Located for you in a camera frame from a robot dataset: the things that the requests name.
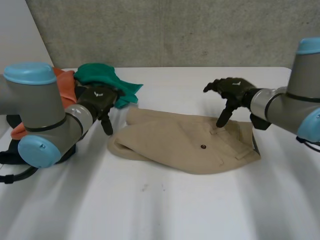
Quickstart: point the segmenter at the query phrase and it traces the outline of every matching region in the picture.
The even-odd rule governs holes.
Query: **orange cloth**
[[[60,92],[62,105],[64,108],[69,107],[72,104],[75,104],[77,101],[75,94],[75,79],[74,71],[63,71],[59,68],[53,68],[54,74],[57,76],[56,83]],[[25,135],[27,131],[23,123],[20,123],[15,129],[11,132],[11,137],[14,140],[20,140]]]

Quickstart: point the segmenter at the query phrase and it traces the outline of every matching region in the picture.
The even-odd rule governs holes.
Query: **concrete wall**
[[[320,0],[26,0],[53,63],[290,67]]]

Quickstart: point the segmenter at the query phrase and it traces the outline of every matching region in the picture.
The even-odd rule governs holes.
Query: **beige trousers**
[[[217,128],[217,118],[131,107],[128,126],[108,142],[114,155],[155,161],[192,174],[215,174],[260,159],[253,150],[250,122],[229,120]]]

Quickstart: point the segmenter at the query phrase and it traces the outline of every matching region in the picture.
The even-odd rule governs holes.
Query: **table surface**
[[[117,68],[145,84],[145,109],[219,116],[225,101],[203,88],[241,77],[259,88],[288,83],[282,67]],[[127,109],[113,109],[117,131]],[[238,109],[233,120],[249,121]],[[225,173],[193,175],[154,162],[113,156],[96,122],[69,161],[0,185],[2,240],[315,240],[320,239],[320,162],[316,152],[274,125],[254,130],[262,160]],[[10,142],[10,129],[0,139]],[[0,174],[22,166],[4,166]]]

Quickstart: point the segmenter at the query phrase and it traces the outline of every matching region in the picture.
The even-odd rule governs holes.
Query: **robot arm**
[[[216,125],[223,127],[239,107],[251,111],[253,126],[266,130],[275,124],[300,140],[320,142],[320,37],[303,39],[296,52],[287,87],[256,88],[242,78],[216,79],[213,90],[227,99]]]
[[[113,133],[108,113],[121,92],[105,86],[88,88],[76,104],[64,109],[56,76],[46,63],[8,66],[0,78],[0,115],[19,114],[27,135],[18,145],[29,165],[47,168],[101,120],[107,135]]]

